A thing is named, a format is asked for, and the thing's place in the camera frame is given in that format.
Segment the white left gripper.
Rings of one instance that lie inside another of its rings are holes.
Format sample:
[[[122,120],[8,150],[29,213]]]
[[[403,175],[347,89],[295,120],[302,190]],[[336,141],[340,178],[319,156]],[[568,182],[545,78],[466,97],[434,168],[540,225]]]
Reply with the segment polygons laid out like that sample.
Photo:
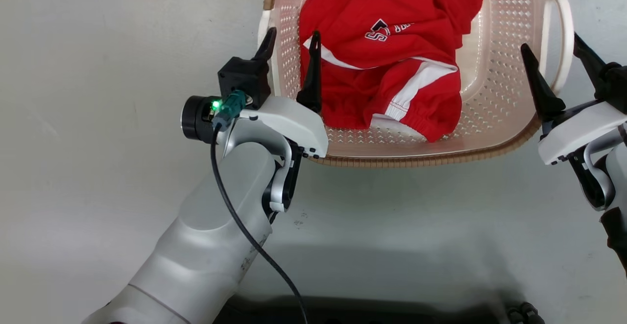
[[[274,52],[276,27],[270,27],[252,61],[269,61]],[[319,31],[312,33],[308,47],[310,56],[302,89],[296,101],[271,96],[258,110],[244,109],[240,118],[252,119],[282,134],[311,156],[325,158],[328,152],[328,136],[320,114],[322,112],[322,43]]]

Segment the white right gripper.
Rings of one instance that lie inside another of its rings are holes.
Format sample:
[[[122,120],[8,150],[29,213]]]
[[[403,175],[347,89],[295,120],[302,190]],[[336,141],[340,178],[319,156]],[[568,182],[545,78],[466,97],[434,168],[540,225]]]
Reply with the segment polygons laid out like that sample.
[[[552,121],[566,110],[565,103],[551,90],[539,71],[539,61],[527,43],[520,47],[534,107],[540,120]],[[627,122],[627,66],[605,63],[577,33],[574,51],[594,87],[597,103],[575,114],[540,139],[539,155],[551,165],[591,141]]]

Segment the beige plastic laundry basket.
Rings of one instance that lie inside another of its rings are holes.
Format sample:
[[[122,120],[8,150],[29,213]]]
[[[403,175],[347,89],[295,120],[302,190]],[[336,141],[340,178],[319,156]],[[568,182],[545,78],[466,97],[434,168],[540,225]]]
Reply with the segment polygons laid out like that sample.
[[[546,73],[551,6],[561,25],[559,61],[551,89],[559,93],[573,62],[574,26],[568,0],[484,0],[457,58],[463,101],[452,134],[428,143],[393,123],[374,120],[368,130],[327,128],[321,165],[414,168],[495,158],[517,149],[540,128],[520,46],[529,45]]]

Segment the red white garment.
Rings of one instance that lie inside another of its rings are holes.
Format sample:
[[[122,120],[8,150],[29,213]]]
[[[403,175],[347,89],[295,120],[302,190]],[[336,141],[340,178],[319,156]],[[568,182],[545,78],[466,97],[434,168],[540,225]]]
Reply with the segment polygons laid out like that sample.
[[[321,114],[334,129],[397,121],[434,142],[458,125],[456,52],[484,0],[306,0],[301,65],[320,34]]]

